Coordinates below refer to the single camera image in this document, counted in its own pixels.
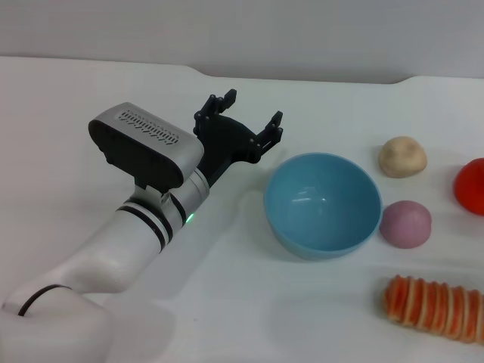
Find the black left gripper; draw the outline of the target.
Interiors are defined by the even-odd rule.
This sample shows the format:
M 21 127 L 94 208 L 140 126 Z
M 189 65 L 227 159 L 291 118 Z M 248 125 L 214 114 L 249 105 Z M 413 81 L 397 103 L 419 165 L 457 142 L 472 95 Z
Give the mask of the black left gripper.
M 201 109 L 194 114 L 193 132 L 204 148 L 197 168 L 209 186 L 213 186 L 233 163 L 258 163 L 265 153 L 281 141 L 284 131 L 281 128 L 281 111 L 274 114 L 258 135 L 242 123 L 218 115 L 230 108 L 236 97 L 235 89 L 230 89 L 223 97 L 210 95 Z

